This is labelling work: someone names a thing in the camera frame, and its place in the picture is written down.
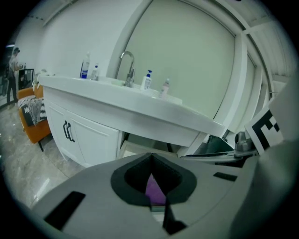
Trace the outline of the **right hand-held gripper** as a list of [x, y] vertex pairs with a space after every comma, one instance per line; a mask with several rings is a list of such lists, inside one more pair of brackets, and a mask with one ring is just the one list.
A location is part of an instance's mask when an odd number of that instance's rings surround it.
[[291, 79], [235, 136], [235, 155], [261, 155], [268, 148], [299, 138], [299, 80]]

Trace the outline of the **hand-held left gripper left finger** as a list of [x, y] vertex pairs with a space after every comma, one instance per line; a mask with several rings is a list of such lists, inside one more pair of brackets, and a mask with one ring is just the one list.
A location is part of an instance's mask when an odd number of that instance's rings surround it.
[[[149, 207], [126, 203], [111, 187], [112, 173], [135, 159], [136, 155], [86, 168], [55, 187], [33, 207], [34, 224], [61, 239], [163, 239], [165, 230]], [[46, 217], [73, 191], [84, 198], [58, 230]]]

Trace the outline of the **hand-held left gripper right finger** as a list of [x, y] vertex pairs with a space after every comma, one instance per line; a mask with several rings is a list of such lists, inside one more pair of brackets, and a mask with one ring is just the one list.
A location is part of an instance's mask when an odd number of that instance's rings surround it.
[[244, 199], [245, 167], [151, 155], [153, 176], [166, 194], [160, 239], [230, 239]]

